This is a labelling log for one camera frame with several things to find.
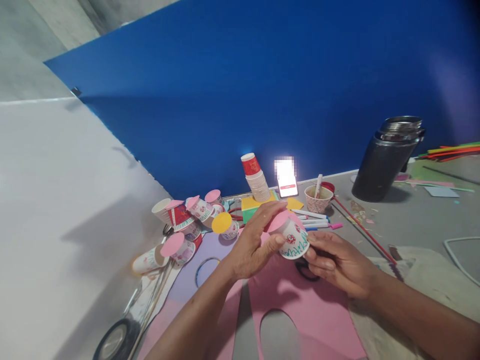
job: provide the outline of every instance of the black thermos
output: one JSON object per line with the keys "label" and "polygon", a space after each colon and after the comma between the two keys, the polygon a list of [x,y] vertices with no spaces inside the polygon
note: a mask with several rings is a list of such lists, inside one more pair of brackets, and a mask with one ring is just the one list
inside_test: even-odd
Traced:
{"label": "black thermos", "polygon": [[366,148],[352,194],[366,202],[379,202],[387,194],[395,177],[407,163],[415,147],[423,140],[425,129],[416,116],[386,119]]}

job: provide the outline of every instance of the red flower drawing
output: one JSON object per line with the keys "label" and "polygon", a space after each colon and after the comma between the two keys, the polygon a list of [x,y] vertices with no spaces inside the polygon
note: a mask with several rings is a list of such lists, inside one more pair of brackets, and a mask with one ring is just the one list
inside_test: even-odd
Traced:
{"label": "red flower drawing", "polygon": [[296,240],[297,239],[292,234],[290,234],[286,237],[286,242],[289,243],[289,244],[295,244]]}

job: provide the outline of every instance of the hand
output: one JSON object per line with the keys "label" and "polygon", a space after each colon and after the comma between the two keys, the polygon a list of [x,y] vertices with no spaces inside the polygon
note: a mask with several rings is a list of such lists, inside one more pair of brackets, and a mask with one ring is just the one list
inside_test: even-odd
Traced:
{"label": "hand", "polygon": [[261,245],[260,235],[273,216],[287,207],[287,201],[262,204],[246,223],[233,249],[225,257],[225,265],[232,270],[234,280],[248,279],[258,273],[285,243],[280,234],[270,236]]}
{"label": "hand", "polygon": [[[307,239],[310,248],[304,257],[312,273],[352,298],[367,299],[370,296],[378,285],[381,271],[368,258],[333,232],[311,231]],[[330,253],[335,260],[322,256],[325,254],[321,252]]]}

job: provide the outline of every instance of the thermos lid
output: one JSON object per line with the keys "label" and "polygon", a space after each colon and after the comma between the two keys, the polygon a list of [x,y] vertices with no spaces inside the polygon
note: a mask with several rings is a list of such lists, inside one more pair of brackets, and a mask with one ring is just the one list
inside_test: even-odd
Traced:
{"label": "thermos lid", "polygon": [[418,116],[389,117],[381,125],[377,137],[385,141],[408,141],[423,133],[422,118]]}

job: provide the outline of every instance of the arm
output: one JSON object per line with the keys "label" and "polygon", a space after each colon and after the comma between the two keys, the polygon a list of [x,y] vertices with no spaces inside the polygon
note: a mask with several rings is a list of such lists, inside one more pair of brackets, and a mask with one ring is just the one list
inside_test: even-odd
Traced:
{"label": "arm", "polygon": [[259,272],[284,244],[281,235],[261,245],[260,235],[286,201],[263,204],[245,226],[231,252],[177,314],[145,360],[203,359],[232,286]]}
{"label": "arm", "polygon": [[308,240],[310,271],[366,301],[433,358],[480,359],[480,324],[382,272],[334,233],[310,232]]}

